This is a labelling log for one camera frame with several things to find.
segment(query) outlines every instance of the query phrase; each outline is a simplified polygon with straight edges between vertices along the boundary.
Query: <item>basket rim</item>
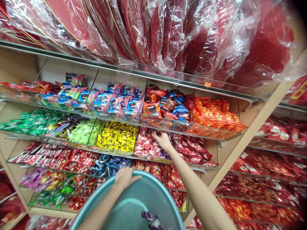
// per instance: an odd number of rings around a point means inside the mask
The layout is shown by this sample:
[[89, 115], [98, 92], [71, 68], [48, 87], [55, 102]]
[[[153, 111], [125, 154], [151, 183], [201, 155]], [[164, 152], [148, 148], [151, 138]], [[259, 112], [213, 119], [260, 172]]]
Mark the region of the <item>basket rim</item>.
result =
[[[167, 188], [157, 178], [155, 178], [153, 175], [151, 175], [151, 174], [149, 174], [145, 171], [134, 170], [132, 176], [138, 176], [138, 175], [140, 175], [142, 177], [142, 179], [144, 178], [144, 179], [150, 180], [151, 182], [153, 182], [158, 187], [158, 189], [161, 191], [161, 193], [167, 199], [167, 202], [170, 206], [170, 209], [172, 210], [172, 213], [174, 215], [174, 218], [176, 220], [179, 220], [179, 221], [176, 221], [177, 225], [179, 225], [177, 227], [180, 227], [179, 229], [185, 229], [181, 215], [180, 215], [179, 210], [177, 208], [177, 205], [176, 205], [174, 199], [172, 198], [171, 194], [167, 190]], [[70, 230], [77, 230], [78, 229], [79, 225], [82, 223], [80, 221], [81, 217], [85, 216], [89, 212], [89, 209], [91, 208], [92, 203], [95, 202], [95, 200], [98, 199], [98, 197], [101, 195], [102, 191], [104, 191], [105, 188], [109, 187], [110, 185], [114, 184], [114, 182], [115, 182], [115, 176], [112, 176], [92, 193], [92, 195], [87, 199], [84, 206], [81, 208], [81, 210], [79, 211], [79, 213], [76, 215], [75, 219], [73, 220], [73, 223], [72, 223], [71, 227], [69, 228]]]

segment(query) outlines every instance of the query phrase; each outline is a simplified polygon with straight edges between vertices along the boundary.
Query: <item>forearm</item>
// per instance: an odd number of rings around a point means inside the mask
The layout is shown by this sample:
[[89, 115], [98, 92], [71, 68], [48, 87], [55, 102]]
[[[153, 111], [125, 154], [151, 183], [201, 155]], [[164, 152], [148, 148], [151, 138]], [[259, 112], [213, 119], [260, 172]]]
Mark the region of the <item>forearm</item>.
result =
[[189, 194], [189, 198], [204, 229], [236, 229], [234, 223], [216, 197], [210, 192], [198, 175], [193, 172], [184, 159], [179, 156], [176, 150], [170, 147], [167, 152], [176, 166], [182, 183]]
[[121, 186], [113, 185], [108, 194], [83, 221], [78, 230], [101, 229], [115, 202], [117, 201], [118, 197], [121, 195], [122, 192], [123, 188]]

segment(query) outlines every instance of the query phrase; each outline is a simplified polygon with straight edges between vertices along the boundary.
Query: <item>hand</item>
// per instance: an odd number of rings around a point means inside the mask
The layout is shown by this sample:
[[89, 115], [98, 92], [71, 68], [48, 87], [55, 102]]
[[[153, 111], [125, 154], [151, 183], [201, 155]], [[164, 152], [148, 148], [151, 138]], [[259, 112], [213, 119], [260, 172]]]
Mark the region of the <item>hand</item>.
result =
[[169, 151], [170, 148], [172, 148], [172, 144], [169, 140], [169, 136], [167, 135], [166, 132], [162, 131], [162, 130], [157, 130], [157, 134], [152, 133], [151, 135], [153, 136], [153, 138], [159, 143], [159, 145], [161, 146], [161, 148], [163, 148], [165, 151]]
[[134, 166], [119, 169], [115, 177], [114, 185], [118, 185], [119, 187], [122, 188], [122, 190], [125, 190], [133, 182], [136, 182], [137, 180], [141, 179], [142, 178], [141, 176], [132, 177], [132, 173], [134, 170], [135, 170]]

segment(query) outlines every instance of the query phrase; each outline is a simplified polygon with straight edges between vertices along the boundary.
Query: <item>wooden shelf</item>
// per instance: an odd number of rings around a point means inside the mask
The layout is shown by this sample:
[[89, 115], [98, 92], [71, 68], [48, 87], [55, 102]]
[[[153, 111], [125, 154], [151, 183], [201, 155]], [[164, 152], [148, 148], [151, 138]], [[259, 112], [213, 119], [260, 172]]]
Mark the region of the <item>wooden shelf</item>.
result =
[[9, 222], [6, 223], [6, 225], [4, 225], [2, 230], [11, 230], [12, 228], [15, 227], [16, 224], [19, 223], [19, 221], [21, 221], [22, 218], [25, 217], [25, 215], [27, 215], [27, 213], [23, 212], [16, 219], [10, 220]]
[[45, 215], [45, 216], [60, 217], [65, 219], [74, 219], [77, 213], [33, 207], [30, 209], [30, 215], [41, 215], [41, 216]]

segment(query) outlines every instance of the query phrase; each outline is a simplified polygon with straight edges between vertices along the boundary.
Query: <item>metal bracket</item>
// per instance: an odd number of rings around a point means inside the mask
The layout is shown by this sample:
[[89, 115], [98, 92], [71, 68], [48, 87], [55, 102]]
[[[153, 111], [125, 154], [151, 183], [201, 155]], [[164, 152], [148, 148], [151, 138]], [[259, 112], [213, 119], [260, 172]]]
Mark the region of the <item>metal bracket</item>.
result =
[[226, 145], [226, 141], [218, 141], [220, 144], [221, 149]]

